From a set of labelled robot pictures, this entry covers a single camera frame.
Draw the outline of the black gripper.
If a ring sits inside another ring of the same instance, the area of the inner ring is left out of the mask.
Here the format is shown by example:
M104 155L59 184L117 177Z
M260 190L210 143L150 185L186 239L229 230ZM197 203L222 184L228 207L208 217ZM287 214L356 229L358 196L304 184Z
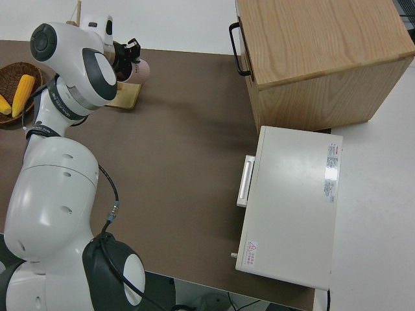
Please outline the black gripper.
M116 73L118 81L127 81L132 74L132 65L131 62L139 62L139 57L141 54L141 46L135 38L132 38L126 44L120 44L116 41L113 42L114 47L114 61L113 69L119 70Z

